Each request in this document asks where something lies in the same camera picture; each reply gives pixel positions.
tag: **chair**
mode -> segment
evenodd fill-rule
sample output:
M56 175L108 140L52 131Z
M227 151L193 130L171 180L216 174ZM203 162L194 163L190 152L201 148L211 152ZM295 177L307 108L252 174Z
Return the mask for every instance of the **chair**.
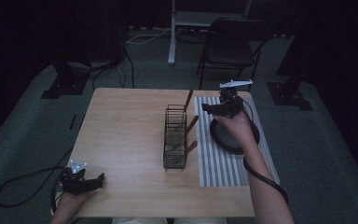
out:
M263 21L244 21L222 18L209 27L202 50L197 75L200 73L200 90L205 68L240 70L253 66L251 79L255 77L261 48L273 37Z

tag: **person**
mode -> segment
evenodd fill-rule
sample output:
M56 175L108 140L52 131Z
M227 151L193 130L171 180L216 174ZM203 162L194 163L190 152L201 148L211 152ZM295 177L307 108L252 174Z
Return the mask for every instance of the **person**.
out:
M246 162L253 170L263 175L268 179L273 179L272 174L260 153L258 144L255 141L254 135L251 129L251 122L249 117L243 112L239 113L232 119L228 119L222 116L213 116L214 119L221 122L230 134L237 139L240 143ZM252 204L255 210L255 221L256 223L263 224L290 224L295 223L292 213L289 209L286 200L275 188L261 181L254 175L249 175L249 186L251 191ZM71 195L65 193L62 195L60 202L57 206L56 213L51 221L51 224L64 224L69 223L70 218L76 213L77 209L92 196L93 193L85 193L81 195ZM131 219L120 219L116 218L113 221L116 223L167 223L166 220L148 220L143 222L141 218ZM185 223L210 223L220 224L226 223L226 220L221 218L177 218L175 219L176 224Z

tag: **chair leg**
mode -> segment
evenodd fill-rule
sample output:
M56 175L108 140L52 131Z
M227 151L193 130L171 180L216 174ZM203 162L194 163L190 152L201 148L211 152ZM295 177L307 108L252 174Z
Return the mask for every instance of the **chair leg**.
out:
M197 75L200 73L200 67L201 67L201 63L202 63L202 61L203 61L203 58L204 58L204 56L203 56L203 53L202 53L202 54L201 54L200 61L199 61L199 67L197 68Z
M241 68L240 72L237 74L237 77L243 72L243 70L245 70L245 66L243 68Z
M252 74L251 74L251 80L254 80L254 78L255 78L255 70L257 69L259 59L260 59L260 51L258 51L257 56L255 58L254 69L253 69ZM251 91L251 88L252 88L252 85L249 85L248 86L248 91Z
M202 80L203 80L203 74L204 74L204 69L205 69L205 61L206 60L202 60L202 62L201 62L201 76L200 76L200 88L199 88L199 90L202 89Z

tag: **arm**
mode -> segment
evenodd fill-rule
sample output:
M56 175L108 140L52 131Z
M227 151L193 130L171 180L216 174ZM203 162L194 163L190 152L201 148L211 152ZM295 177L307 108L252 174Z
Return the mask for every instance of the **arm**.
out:
M249 166L257 173L273 180L255 141L247 117L240 113L233 119L219 116L214 118L225 125L231 135L240 143ZM279 191L254 175L249 175L249 185L257 223L295 223L289 206Z
M54 214L50 224L67 224L71 223L72 216L80 209L84 202L95 194L94 191L82 193L79 195L73 195L70 193L64 193L57 206L57 210Z

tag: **wooden table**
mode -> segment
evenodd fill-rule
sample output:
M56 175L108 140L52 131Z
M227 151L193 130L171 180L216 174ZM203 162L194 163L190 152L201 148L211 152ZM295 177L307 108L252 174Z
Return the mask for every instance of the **wooden table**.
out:
M182 170L163 168L167 105L184 105L188 91L97 89L71 160L88 163L86 179L105 173L102 189L80 217L253 217L249 187L200 187L195 148ZM194 96L219 96L194 91ZM243 98L251 97L240 92ZM194 101L187 110L194 118ZM188 142L197 140L196 127Z

